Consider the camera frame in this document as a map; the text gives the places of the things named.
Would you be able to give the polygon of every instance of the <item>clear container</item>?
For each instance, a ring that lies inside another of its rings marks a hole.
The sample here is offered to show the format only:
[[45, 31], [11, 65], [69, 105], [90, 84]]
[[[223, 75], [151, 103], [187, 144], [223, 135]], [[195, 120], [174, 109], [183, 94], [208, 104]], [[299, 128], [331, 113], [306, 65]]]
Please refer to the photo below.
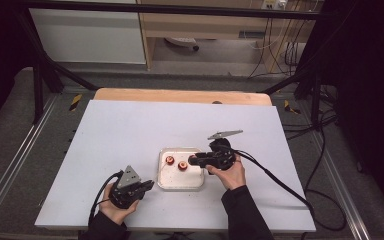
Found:
[[[199, 166], [191, 166], [188, 158], [201, 150], [191, 147], [163, 148], [158, 164], [158, 185], [166, 191], [199, 191], [204, 184], [204, 170]], [[167, 164], [166, 158], [174, 157], [172, 165]], [[180, 170], [178, 164], [187, 163], [186, 170]]]

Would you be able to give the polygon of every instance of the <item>cable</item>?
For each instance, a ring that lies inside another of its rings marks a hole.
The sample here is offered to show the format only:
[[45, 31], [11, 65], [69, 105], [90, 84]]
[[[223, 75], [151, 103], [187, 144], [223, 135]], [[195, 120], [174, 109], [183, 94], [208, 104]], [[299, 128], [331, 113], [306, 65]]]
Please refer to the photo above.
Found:
[[[269, 19], [267, 18], [267, 22], [266, 22], [266, 29], [264, 29], [264, 33], [267, 32], [267, 27], [269, 26]], [[250, 79], [252, 78], [252, 74], [254, 74], [254, 72], [257, 70], [258, 66], [260, 66], [261, 64], [261, 60], [263, 59], [263, 55], [264, 55], [264, 45], [266, 43], [266, 34], [264, 34], [264, 37], [263, 37], [263, 51], [261, 51], [261, 55], [260, 55], [260, 60], [258, 60], [258, 63], [257, 65], [255, 66], [254, 70], [252, 71], [252, 73], [247, 77], [247, 79]]]
[[90, 209], [89, 221], [88, 221], [88, 226], [89, 226], [89, 227], [90, 227], [90, 224], [92, 223], [93, 217], [95, 216], [95, 209], [96, 209], [96, 206], [98, 206], [98, 204], [101, 203], [101, 202], [110, 200], [110, 199], [107, 199], [107, 200], [104, 200], [104, 201], [101, 201], [101, 202], [98, 203], [98, 200], [99, 200], [99, 197], [101, 196], [101, 193], [104, 191], [105, 187], [108, 185], [108, 183], [111, 181], [111, 179], [113, 179], [113, 178], [115, 178], [115, 177], [121, 177], [121, 175], [123, 175], [123, 171], [120, 171], [120, 172], [118, 172], [118, 173], [114, 173], [114, 174], [111, 175], [111, 177], [109, 177], [109, 178], [105, 181], [105, 183], [102, 185], [101, 189], [100, 189], [99, 192], [98, 192], [98, 195], [96, 195], [96, 198], [95, 198], [95, 201], [93, 202], [92, 208]]
[[302, 203], [304, 203], [308, 210], [310, 211], [310, 214], [311, 216], [314, 218], [315, 215], [314, 215], [314, 208], [313, 206], [311, 205], [310, 202], [308, 202], [305, 198], [303, 198], [301, 195], [299, 195], [298, 193], [296, 193], [294, 190], [292, 190], [290, 187], [288, 187], [286, 184], [284, 184], [282, 181], [280, 181], [273, 173], [271, 173], [268, 169], [264, 168], [253, 156], [251, 156], [251, 154], [247, 153], [247, 152], [244, 152], [244, 151], [241, 151], [241, 150], [235, 150], [231, 147], [228, 147], [228, 146], [222, 146], [222, 145], [218, 145], [217, 147], [220, 147], [220, 148], [225, 148], [225, 149], [228, 149], [230, 151], [233, 151], [234, 153], [238, 154], [239, 156], [241, 157], [244, 157], [246, 159], [248, 159], [249, 161], [251, 161], [252, 163], [254, 163], [255, 165], [257, 165], [259, 168], [261, 168], [266, 174], [267, 176], [269, 176], [275, 183], [277, 183], [279, 186], [281, 186], [283, 189], [285, 189], [287, 192], [289, 192], [290, 194], [292, 194], [294, 197], [296, 197], [298, 200], [300, 200]]
[[96, 205], [99, 205], [99, 204], [101, 204], [101, 203], [103, 203], [103, 202], [106, 202], [106, 201], [109, 201], [109, 200], [111, 200], [111, 198], [108, 198], [108, 199], [102, 200], [102, 201], [98, 202]]
[[314, 12], [316, 10], [317, 4], [319, 3], [319, 0], [316, 0], [316, 4], [314, 4], [313, 10], [310, 10], [311, 12]]
[[[325, 117], [325, 115], [329, 112], [333, 111], [332, 109], [329, 110], [329, 111], [326, 111], [322, 114], [321, 116], [321, 120], [320, 122], [322, 123], [323, 122], [323, 119]], [[319, 124], [320, 125], [320, 134], [322, 135], [322, 150], [321, 150], [321, 153], [320, 153], [320, 156], [319, 158], [317, 159], [317, 162], [316, 162], [316, 165], [314, 166], [313, 168], [313, 171], [311, 172], [310, 174], [310, 177], [308, 178], [307, 180], [307, 183], [305, 184], [305, 187], [304, 187], [304, 193], [307, 195], [307, 192], [312, 192], [312, 193], [315, 193], [315, 194], [318, 194], [326, 199], [329, 199], [330, 201], [332, 201], [338, 208], [339, 210], [341, 211], [341, 214], [342, 214], [342, 219], [343, 219], [343, 222], [341, 224], [341, 226], [335, 228], [335, 227], [329, 227], [323, 223], [321, 223], [319, 220], [317, 220], [316, 218], [314, 219], [315, 222], [317, 222], [320, 226], [322, 226], [323, 228], [325, 229], [328, 229], [328, 230], [331, 230], [331, 231], [341, 231], [342, 229], [345, 228], [346, 226], [346, 216], [345, 216], [345, 212], [344, 210], [342, 209], [342, 207], [339, 205], [339, 203], [337, 201], [335, 201], [333, 198], [327, 196], [326, 194], [322, 193], [322, 192], [319, 192], [319, 191], [316, 191], [316, 190], [312, 190], [312, 189], [309, 189], [309, 185], [311, 183], [311, 180], [313, 179], [322, 159], [323, 159], [323, 155], [324, 155], [324, 152], [325, 152], [325, 149], [326, 149], [326, 136], [324, 134], [324, 131], [323, 131], [323, 124]]]
[[[330, 200], [331, 202], [333, 202], [338, 207], [338, 209], [341, 212], [342, 219], [343, 219], [341, 225], [339, 227], [330, 227], [330, 226], [327, 226], [326, 224], [322, 223], [321, 221], [319, 221], [315, 217], [314, 217], [314, 221], [317, 224], [319, 224], [321, 227], [323, 227], [325, 229], [328, 229], [330, 231], [341, 231], [341, 230], [343, 230], [345, 228], [346, 223], [347, 223], [346, 215], [345, 215], [345, 212], [342, 209], [342, 207], [339, 205], [339, 203], [335, 199], [329, 197], [328, 195], [326, 195], [326, 194], [324, 194], [322, 192], [319, 192], [319, 191], [316, 191], [316, 190], [313, 190], [313, 189], [309, 188], [311, 180], [313, 179], [313, 177], [314, 177], [314, 175], [315, 175], [315, 173], [316, 173], [316, 171], [317, 171], [317, 169], [318, 169], [318, 167], [319, 167], [319, 165], [320, 165], [320, 163], [321, 163], [321, 161], [323, 159], [324, 152], [325, 152], [325, 149], [326, 149], [326, 137], [325, 137], [325, 134], [324, 134], [324, 131], [323, 131], [323, 127], [326, 126], [327, 124], [333, 122], [333, 121], [336, 121], [336, 118], [337, 118], [336, 115], [333, 115], [333, 116], [330, 116], [327, 119], [325, 119], [325, 115], [328, 114], [329, 112], [332, 112], [332, 111], [333, 111], [333, 109], [330, 109], [330, 110], [324, 112], [322, 114], [321, 119], [319, 121], [319, 124], [317, 124], [317, 126], [314, 126], [313, 124], [309, 124], [308, 128], [306, 128], [304, 130], [295, 130], [295, 131], [303, 131], [303, 133], [307, 133], [309, 130], [314, 130], [316, 128], [320, 129], [320, 133], [322, 135], [322, 150], [321, 150], [319, 158], [317, 159], [316, 165], [314, 166], [314, 168], [313, 168], [313, 170], [312, 170], [312, 172], [310, 174], [310, 177], [308, 178], [308, 180], [307, 180], [307, 182], [306, 182], [306, 184], [304, 186], [304, 194], [307, 196], [308, 193], [314, 193], [314, 194], [322, 196], [322, 197]], [[303, 233], [303, 235], [301, 236], [301, 239], [304, 239], [306, 235], [307, 235], [307, 233]]]
[[355, 0], [354, 1], [354, 5], [351, 7], [350, 11], [347, 13], [347, 15], [345, 16], [344, 20], [340, 23], [340, 25], [333, 31], [333, 33], [321, 44], [321, 46], [317, 49], [317, 51], [313, 54], [313, 56], [311, 56], [307, 62], [305, 62], [302, 66], [301, 66], [301, 69], [304, 68], [304, 67], [308, 67], [308, 64], [310, 64], [310, 62], [315, 59], [316, 57], [318, 57], [318, 55], [320, 54], [320, 52], [322, 52], [322, 50], [326, 47], [326, 45], [332, 41], [332, 39], [334, 38], [334, 36], [339, 32], [339, 30], [342, 28], [342, 26], [345, 24], [345, 21], [349, 18], [349, 16], [351, 15], [351, 12], [355, 9], [355, 7], [357, 6], [357, 3], [359, 2], [359, 0]]
[[[297, 2], [296, 2], [296, 4], [295, 4], [295, 7], [294, 7], [294, 9], [293, 9], [293, 11], [296, 11], [297, 10], [297, 8], [298, 8], [298, 6], [299, 6], [299, 3], [300, 3], [300, 1], [301, 0], [298, 0]], [[287, 29], [289, 29], [289, 27], [290, 27], [290, 25], [291, 25], [291, 23], [292, 23], [292, 20], [289, 20], [289, 23], [288, 23], [288, 26], [287, 26]], [[276, 65], [278, 66], [278, 68], [279, 68], [279, 70], [281, 71], [281, 72], [283, 72], [283, 70], [280, 68], [280, 66], [279, 66], [279, 63], [277, 62], [277, 59], [274, 57], [274, 55], [273, 55], [273, 53], [271, 52], [271, 49], [269, 48], [269, 50], [270, 50], [270, 54], [272, 55], [272, 57], [273, 57], [273, 59], [275, 60], [275, 62], [276, 62]], [[289, 67], [289, 76], [292, 76], [292, 68], [291, 67]]]
[[[283, 32], [283, 28], [285, 27], [285, 21], [286, 21], [286, 19], [283, 19], [283, 21], [282, 21], [282, 27], [280, 28], [280, 32], [279, 32], [279, 35], [277, 36], [277, 38], [270, 44], [269, 43], [269, 45], [267, 45], [267, 46], [264, 46], [263, 45], [263, 47], [261, 47], [261, 48], [256, 48], [256, 47], [253, 47], [253, 46], [251, 46], [251, 45], [249, 45], [252, 49], [259, 49], [259, 50], [261, 50], [261, 49], [264, 49], [264, 48], [268, 48], [268, 47], [270, 47], [272, 44], [274, 44], [275, 42], [277, 42], [277, 40], [279, 40], [279, 38], [280, 38], [280, 36], [282, 36], [282, 32]], [[247, 38], [246, 38], [246, 31], [245, 30], [243, 30], [244, 31], [244, 37], [245, 37], [245, 40], [248, 40]]]
[[276, 72], [276, 73], [260, 73], [260, 74], [257, 74], [257, 75], [254, 75], [252, 77], [248, 77], [248, 79], [251, 79], [251, 78], [255, 78], [255, 77], [260, 77], [260, 76], [267, 76], [267, 75], [276, 75], [276, 74], [285, 74], [284, 72]]
[[298, 130], [294, 130], [294, 129], [284, 129], [284, 132], [285, 133], [293, 133], [293, 132], [297, 132], [296, 135], [293, 135], [293, 136], [290, 136], [290, 137], [287, 137], [286, 140], [292, 140], [294, 138], [297, 138], [297, 137], [300, 137], [306, 133], [309, 133], [310, 131], [312, 130], [316, 130], [318, 128], [318, 126], [327, 126], [329, 125], [330, 123], [332, 122], [335, 122], [337, 120], [337, 116], [334, 115], [334, 116], [330, 116], [329, 118], [327, 119], [324, 119], [323, 121], [321, 121], [318, 125], [314, 126], [312, 124], [309, 124], [307, 125], [307, 128], [304, 128], [304, 129], [298, 129]]
[[269, 47], [269, 52], [270, 52], [271, 56], [273, 57], [273, 60], [275, 61], [277, 67], [278, 67], [279, 70], [280, 70], [280, 72], [282, 72], [283, 74], [286, 74], [286, 72], [283, 72], [283, 71], [282, 71], [282, 68], [280, 67], [279, 62], [277, 62], [277, 59], [276, 59], [276, 57], [273, 55], [273, 52], [271, 51], [271, 48], [270, 48], [270, 45], [271, 45], [271, 43], [270, 43], [270, 36], [271, 36], [271, 30], [272, 30], [272, 28], [273, 28], [273, 18], [270, 18], [270, 34], [269, 34], [269, 46], [268, 46], [268, 47]]

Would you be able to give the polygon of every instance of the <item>hand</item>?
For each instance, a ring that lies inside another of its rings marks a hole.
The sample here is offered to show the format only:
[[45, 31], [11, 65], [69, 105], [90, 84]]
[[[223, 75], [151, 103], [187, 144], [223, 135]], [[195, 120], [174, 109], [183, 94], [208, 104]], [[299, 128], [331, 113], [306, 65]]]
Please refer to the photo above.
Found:
[[[102, 197], [103, 200], [109, 199], [109, 194], [111, 191], [113, 183], [108, 184], [105, 187], [104, 190], [104, 196]], [[113, 222], [117, 223], [118, 225], [121, 225], [124, 222], [124, 219], [134, 211], [136, 211], [136, 207], [139, 204], [139, 200], [136, 200], [128, 209], [120, 209], [114, 204], [112, 204], [111, 201], [105, 201], [101, 202], [99, 204], [99, 211], [101, 211], [105, 216], [107, 216], [109, 219], [111, 219]]]
[[207, 165], [205, 168], [212, 174], [220, 178], [224, 187], [233, 190], [246, 185], [245, 168], [242, 166], [241, 157], [235, 154], [236, 160], [227, 170], [220, 170], [214, 166]]

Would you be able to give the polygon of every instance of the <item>gray floor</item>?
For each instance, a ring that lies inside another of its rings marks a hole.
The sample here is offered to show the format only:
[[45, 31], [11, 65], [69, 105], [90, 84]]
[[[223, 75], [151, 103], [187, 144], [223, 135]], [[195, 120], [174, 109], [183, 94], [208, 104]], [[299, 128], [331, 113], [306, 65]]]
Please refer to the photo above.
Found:
[[[157, 43], [155, 65], [151, 71], [116, 69], [112, 73], [96, 70], [79, 73], [85, 79], [104, 87], [124, 88], [163, 88], [188, 90], [236, 90], [255, 92], [280, 81], [285, 74], [263, 76], [246, 79], [258, 62], [259, 55], [249, 47], [251, 43], [230, 42], [220, 40], [202, 40], [200, 50], [171, 46], [163, 40]], [[258, 73], [265, 73], [259, 67]], [[64, 81], [74, 89], [76, 84]], [[16, 85], [7, 102], [0, 111], [0, 177], [4, 174], [13, 156], [27, 135], [33, 120], [34, 100], [32, 92], [32, 76], [28, 71], [21, 72], [16, 78]], [[290, 85], [280, 93], [272, 96], [274, 105], [284, 124], [306, 124], [303, 114], [284, 111], [284, 100], [290, 101], [293, 108], [307, 101], [297, 102], [292, 92], [295, 86]], [[59, 239], [75, 238], [75, 231], [49, 231], [34, 226], [40, 211], [39, 203], [46, 198], [47, 192], [64, 159], [64, 151], [69, 148], [69, 139], [74, 136], [92, 92], [83, 94], [76, 111], [68, 108], [76, 93], [68, 90], [58, 97], [56, 106], [37, 139], [35, 146], [26, 158], [11, 189], [0, 206], [0, 234], [15, 234], [11, 237], [32, 239], [39, 236], [64, 236]], [[343, 137], [340, 126], [326, 127], [328, 149], [338, 166], [344, 182], [359, 210], [370, 236], [373, 239], [384, 239], [384, 197], [372, 177], [356, 170], [356, 161]], [[289, 141], [289, 147], [297, 167], [301, 183], [304, 184], [314, 167], [319, 155], [311, 134], [303, 135]], [[323, 166], [318, 169], [310, 187], [336, 198], [332, 185]], [[317, 196], [309, 195], [309, 200], [316, 209], [318, 220], [329, 226], [338, 226], [341, 221], [339, 211], [331, 202]], [[168, 235], [154, 233], [134, 233], [130, 239], [164, 239]], [[191, 239], [225, 239], [224, 234], [193, 233]], [[289, 239], [291, 236], [277, 236]], [[317, 225], [317, 232], [307, 235], [308, 239], [353, 239], [348, 227], [339, 232], [325, 230]]]

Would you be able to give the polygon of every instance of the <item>white tabletop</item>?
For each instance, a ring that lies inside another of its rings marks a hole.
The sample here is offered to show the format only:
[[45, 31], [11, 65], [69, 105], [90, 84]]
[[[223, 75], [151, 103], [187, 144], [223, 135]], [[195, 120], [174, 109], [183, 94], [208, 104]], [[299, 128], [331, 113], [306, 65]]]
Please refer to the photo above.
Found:
[[[304, 196], [275, 107], [199, 103], [92, 100], [35, 225], [85, 229], [104, 181], [131, 165], [143, 181], [157, 180], [165, 147], [210, 151], [207, 137], [241, 129], [228, 137], [232, 147], [253, 155], [290, 188]], [[273, 232], [315, 231], [306, 206], [243, 160], [247, 185]], [[220, 201], [225, 192], [216, 176], [205, 173], [197, 192], [167, 192], [157, 184], [128, 216], [129, 230], [218, 231], [227, 229]]]

